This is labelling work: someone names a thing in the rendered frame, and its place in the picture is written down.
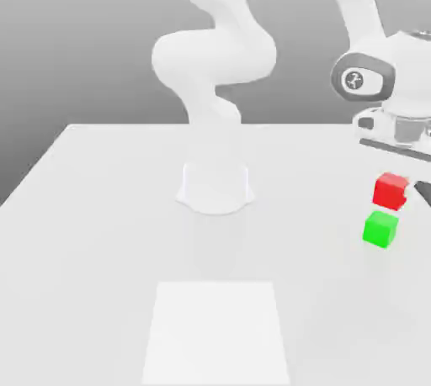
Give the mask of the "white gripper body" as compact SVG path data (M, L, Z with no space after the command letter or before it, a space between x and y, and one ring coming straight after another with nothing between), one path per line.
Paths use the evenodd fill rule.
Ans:
M378 151L382 171L407 177L410 181L431 182L431 154L366 138L360 138L359 143Z

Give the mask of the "small green cube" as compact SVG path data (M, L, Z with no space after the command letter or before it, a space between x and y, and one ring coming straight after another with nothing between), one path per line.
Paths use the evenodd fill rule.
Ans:
M364 223L363 240L380 248L387 248L395 238L398 221L392 214L373 211Z

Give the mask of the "small red cube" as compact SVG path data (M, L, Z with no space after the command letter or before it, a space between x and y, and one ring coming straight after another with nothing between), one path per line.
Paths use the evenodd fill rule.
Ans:
M398 211L407 201L405 190L408 184L406 177L384 172L375 181L373 204Z

